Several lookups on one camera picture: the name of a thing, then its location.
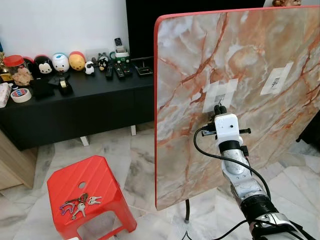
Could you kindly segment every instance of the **black cabinet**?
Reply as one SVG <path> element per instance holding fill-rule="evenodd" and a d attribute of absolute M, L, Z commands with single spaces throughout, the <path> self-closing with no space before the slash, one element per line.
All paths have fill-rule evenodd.
<path fill-rule="evenodd" d="M 24 103 L 9 99 L 0 109 L 0 128 L 20 150 L 122 128 L 154 118 L 153 76 L 107 80 L 70 72 L 70 96 L 55 95 Z"/>

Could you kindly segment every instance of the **marble-patterned board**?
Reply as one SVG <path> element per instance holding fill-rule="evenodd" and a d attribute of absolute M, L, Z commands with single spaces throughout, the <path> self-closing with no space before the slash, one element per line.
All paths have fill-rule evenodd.
<path fill-rule="evenodd" d="M 276 162 L 320 109 L 320 8 L 161 16 L 155 25 L 156 207 L 224 183 L 193 134 L 220 100 L 237 115 L 251 165 Z M 218 153 L 212 136 L 202 149 Z"/>

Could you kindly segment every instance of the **glass jar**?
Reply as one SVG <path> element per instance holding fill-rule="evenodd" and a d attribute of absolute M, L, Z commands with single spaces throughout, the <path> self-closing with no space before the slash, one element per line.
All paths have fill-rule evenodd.
<path fill-rule="evenodd" d="M 27 86 L 33 80 L 31 72 L 27 68 L 27 64 L 20 55 L 7 56 L 3 59 L 3 63 L 9 68 L 12 78 L 16 85 Z"/>

